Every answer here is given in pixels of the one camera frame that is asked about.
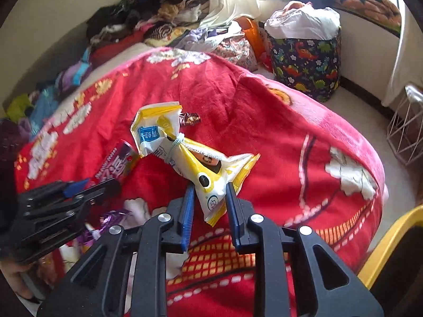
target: orange bag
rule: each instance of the orange bag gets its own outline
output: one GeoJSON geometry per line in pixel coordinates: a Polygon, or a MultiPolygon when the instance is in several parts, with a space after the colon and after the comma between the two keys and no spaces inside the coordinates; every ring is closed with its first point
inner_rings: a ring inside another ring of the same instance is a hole
{"type": "Polygon", "coordinates": [[[255,54],[255,58],[257,58],[257,60],[259,61],[261,54],[266,51],[264,48],[263,41],[260,37],[259,25],[255,21],[245,16],[239,17],[235,19],[235,21],[240,24],[240,27],[245,33],[245,37],[251,44],[252,50],[255,54]]]}

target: white snack wrapper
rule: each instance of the white snack wrapper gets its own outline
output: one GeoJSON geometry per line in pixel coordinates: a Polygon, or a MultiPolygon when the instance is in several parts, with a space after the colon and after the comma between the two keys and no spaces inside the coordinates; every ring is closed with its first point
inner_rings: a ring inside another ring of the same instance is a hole
{"type": "Polygon", "coordinates": [[[238,193],[260,155],[241,154],[226,157],[203,144],[185,138],[179,132],[179,102],[163,102],[142,107],[131,126],[141,157],[154,154],[192,181],[204,213],[214,226],[226,213],[226,184],[232,182],[238,193]]]}

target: dinosaur print storage basket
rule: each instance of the dinosaur print storage basket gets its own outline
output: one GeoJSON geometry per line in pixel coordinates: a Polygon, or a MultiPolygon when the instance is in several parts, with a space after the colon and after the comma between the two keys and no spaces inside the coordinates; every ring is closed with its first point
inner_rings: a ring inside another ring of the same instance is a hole
{"type": "Polygon", "coordinates": [[[276,79],[316,101],[329,100],[339,85],[341,29],[331,40],[267,37],[276,79]]]}

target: snack package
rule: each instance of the snack package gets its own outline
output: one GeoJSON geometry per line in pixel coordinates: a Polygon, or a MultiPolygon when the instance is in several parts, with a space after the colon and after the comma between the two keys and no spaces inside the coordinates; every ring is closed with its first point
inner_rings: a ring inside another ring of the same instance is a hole
{"type": "Polygon", "coordinates": [[[139,159],[140,156],[131,145],[121,139],[109,155],[107,155],[99,170],[87,183],[86,188],[98,185],[112,178],[115,178],[122,184],[139,159]]]}
{"type": "Polygon", "coordinates": [[[141,157],[154,154],[195,185],[204,221],[214,226],[226,213],[226,184],[233,182],[238,193],[260,155],[226,157],[223,153],[185,138],[179,132],[184,115],[179,102],[142,107],[131,126],[141,157]]]}

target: red fleece blanket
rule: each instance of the red fleece blanket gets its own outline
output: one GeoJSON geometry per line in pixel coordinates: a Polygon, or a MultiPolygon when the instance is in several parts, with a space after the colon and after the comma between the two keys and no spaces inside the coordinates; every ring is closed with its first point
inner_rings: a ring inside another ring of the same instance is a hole
{"type": "MultiPolygon", "coordinates": [[[[381,218],[384,172],[376,152],[319,103],[213,55],[155,49],[70,98],[21,152],[18,189],[91,177],[119,139],[135,145],[137,110],[165,101],[200,114],[202,123],[184,129],[188,138],[228,156],[261,153],[240,192],[257,213],[281,226],[311,226],[357,268],[381,218]]],[[[152,211],[183,196],[186,186],[150,155],[109,209],[141,197],[152,211]]],[[[254,263],[253,255],[233,250],[226,216],[211,228],[196,204],[189,259],[167,285],[169,315],[251,315],[254,263]]]]}

